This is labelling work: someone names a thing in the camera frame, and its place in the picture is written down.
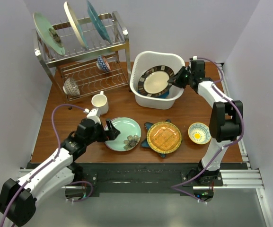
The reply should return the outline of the mint green flower plate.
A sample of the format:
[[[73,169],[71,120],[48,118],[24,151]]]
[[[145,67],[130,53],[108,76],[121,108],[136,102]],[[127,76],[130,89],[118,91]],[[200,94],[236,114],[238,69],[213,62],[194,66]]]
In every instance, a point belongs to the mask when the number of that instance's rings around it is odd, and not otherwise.
[[[112,119],[111,123],[120,131],[120,134],[115,140],[105,142],[109,149],[126,152],[136,147],[141,139],[141,128],[135,120],[127,117],[118,117]]]

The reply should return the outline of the black striped rim plate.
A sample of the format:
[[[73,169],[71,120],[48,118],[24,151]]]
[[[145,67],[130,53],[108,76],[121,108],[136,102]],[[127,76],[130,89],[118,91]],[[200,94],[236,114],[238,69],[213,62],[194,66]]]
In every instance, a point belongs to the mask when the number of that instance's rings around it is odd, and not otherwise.
[[[159,65],[144,72],[137,84],[137,92],[142,96],[160,96],[170,90],[171,85],[167,82],[174,76],[173,70],[165,65]]]

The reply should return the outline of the blue polka dot plate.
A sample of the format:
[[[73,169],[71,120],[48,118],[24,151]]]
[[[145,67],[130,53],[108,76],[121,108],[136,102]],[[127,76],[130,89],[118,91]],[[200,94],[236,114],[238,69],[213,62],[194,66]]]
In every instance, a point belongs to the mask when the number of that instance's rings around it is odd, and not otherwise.
[[[157,98],[167,98],[169,96],[169,90],[165,92],[164,94],[157,96]]]

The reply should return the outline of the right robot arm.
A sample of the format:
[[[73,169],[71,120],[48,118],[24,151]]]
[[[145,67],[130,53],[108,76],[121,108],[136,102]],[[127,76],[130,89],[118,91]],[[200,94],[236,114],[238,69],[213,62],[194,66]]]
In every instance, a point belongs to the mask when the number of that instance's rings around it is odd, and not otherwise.
[[[238,143],[245,131],[243,120],[243,103],[233,100],[225,95],[217,83],[223,81],[223,72],[213,62],[221,77],[217,81],[205,76],[205,62],[207,58],[194,56],[190,58],[189,66],[182,67],[178,73],[168,80],[168,83],[178,88],[189,85],[198,95],[212,107],[210,118],[211,141],[208,150],[199,163],[200,171],[189,180],[173,185],[171,188],[178,190],[179,186],[196,180],[199,185],[206,186],[212,181],[212,173],[220,169],[220,163],[229,146]]]

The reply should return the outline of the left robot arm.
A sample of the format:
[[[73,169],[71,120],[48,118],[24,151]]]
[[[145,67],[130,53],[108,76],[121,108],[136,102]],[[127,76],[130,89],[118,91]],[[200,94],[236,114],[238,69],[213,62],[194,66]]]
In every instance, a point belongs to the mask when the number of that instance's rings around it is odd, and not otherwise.
[[[40,201],[65,185],[79,185],[83,174],[78,170],[75,160],[86,152],[93,142],[115,140],[120,134],[110,120],[107,130],[99,119],[83,119],[74,132],[58,143],[58,148],[42,164],[18,180],[8,179],[0,192],[0,212],[13,225],[25,225],[35,214]]]

